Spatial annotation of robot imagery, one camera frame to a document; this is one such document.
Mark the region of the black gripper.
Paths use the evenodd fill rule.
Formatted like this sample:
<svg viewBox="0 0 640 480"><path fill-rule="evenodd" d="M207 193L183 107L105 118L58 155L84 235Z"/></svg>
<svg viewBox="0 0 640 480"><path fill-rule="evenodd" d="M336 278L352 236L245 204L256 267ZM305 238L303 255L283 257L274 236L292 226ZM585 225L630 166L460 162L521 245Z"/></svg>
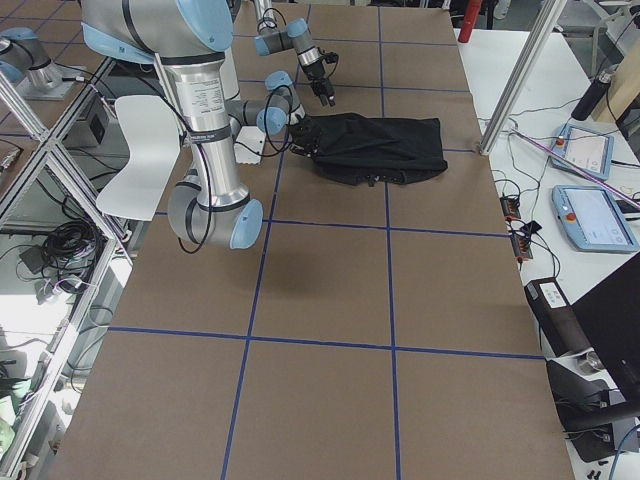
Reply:
<svg viewBox="0 0 640 480"><path fill-rule="evenodd" d="M320 98L323 106L335 105L334 88L326 77L322 60L317 60L309 65L303 65L302 70L311 84L314 95Z"/></svg>
<svg viewBox="0 0 640 480"><path fill-rule="evenodd" d="M323 130L314 117L305 117L290 125L289 132L291 152L308 158L314 158L319 153Z"/></svg>

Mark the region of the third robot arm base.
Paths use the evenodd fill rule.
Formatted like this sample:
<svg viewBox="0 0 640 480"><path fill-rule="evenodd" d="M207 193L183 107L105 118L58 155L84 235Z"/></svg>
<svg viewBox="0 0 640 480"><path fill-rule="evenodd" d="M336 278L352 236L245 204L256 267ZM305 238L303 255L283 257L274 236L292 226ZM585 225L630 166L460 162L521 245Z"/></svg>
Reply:
<svg viewBox="0 0 640 480"><path fill-rule="evenodd" d="M26 100L64 100L75 75L56 64L35 32L13 27L1 32L1 72Z"/></svg>

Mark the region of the black monitor arm base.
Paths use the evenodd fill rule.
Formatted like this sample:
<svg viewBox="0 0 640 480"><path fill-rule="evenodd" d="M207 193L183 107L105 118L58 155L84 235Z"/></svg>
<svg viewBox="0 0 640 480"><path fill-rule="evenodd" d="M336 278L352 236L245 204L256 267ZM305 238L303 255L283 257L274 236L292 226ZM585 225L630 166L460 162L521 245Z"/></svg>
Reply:
<svg viewBox="0 0 640 480"><path fill-rule="evenodd" d="M584 462L639 451L639 401L628 400L603 380L587 380L564 365L546 362L556 410L569 441Z"/></svg>

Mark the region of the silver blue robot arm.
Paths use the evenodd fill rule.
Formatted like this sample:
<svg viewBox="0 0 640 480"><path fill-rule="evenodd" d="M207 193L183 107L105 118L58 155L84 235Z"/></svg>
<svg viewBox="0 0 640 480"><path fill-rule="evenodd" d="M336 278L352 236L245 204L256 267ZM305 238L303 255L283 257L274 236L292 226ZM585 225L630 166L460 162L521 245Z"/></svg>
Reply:
<svg viewBox="0 0 640 480"><path fill-rule="evenodd" d="M82 28L95 52L153 66L164 90L117 99L130 157L99 193L99 210L149 220L167 197L183 243L251 247L263 208L240 180L236 138L246 126L274 135L304 118L289 76L271 74L264 101L239 101L226 90L234 69L225 1L86 1Z"/></svg>
<svg viewBox="0 0 640 480"><path fill-rule="evenodd" d="M260 56L269 56L293 50L314 95L323 106L333 107L335 90L330 80L332 73L328 73L325 66L336 67L339 55L316 45L304 18L287 22L272 6L271 1L254 1L254 10L257 20L254 45L257 53Z"/></svg>

